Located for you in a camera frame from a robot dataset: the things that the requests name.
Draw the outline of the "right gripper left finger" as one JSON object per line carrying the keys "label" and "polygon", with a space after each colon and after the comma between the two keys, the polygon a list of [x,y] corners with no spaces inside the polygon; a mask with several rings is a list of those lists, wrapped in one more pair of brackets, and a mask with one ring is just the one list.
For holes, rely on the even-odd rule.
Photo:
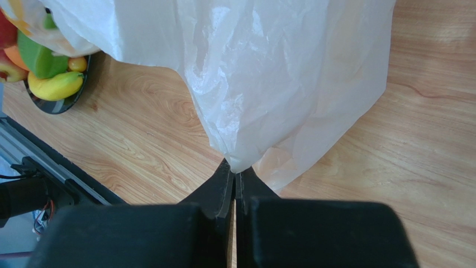
{"label": "right gripper left finger", "polygon": [[28,267],[226,267],[234,174],[223,160],[178,204],[61,210]]}

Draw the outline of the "banana print plastic bag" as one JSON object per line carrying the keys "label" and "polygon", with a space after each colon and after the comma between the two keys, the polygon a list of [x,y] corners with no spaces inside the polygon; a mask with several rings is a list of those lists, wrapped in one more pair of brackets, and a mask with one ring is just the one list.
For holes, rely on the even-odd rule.
{"label": "banana print plastic bag", "polygon": [[210,145],[279,190],[386,88],[395,1],[2,1],[58,54],[176,71]]}

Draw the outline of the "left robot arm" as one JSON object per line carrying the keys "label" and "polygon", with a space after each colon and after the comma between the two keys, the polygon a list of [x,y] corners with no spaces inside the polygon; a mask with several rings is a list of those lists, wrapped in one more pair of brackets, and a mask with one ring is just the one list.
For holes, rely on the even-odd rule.
{"label": "left robot arm", "polygon": [[79,203],[79,196],[65,182],[47,171],[33,158],[23,157],[11,168],[20,175],[1,175],[1,227],[12,217],[54,205],[54,211]]}

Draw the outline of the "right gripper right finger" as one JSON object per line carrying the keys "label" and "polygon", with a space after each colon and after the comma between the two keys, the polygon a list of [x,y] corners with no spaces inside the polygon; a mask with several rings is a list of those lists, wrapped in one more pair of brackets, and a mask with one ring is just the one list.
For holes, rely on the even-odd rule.
{"label": "right gripper right finger", "polygon": [[418,267],[386,204],[283,199],[253,169],[235,176],[238,267]]}

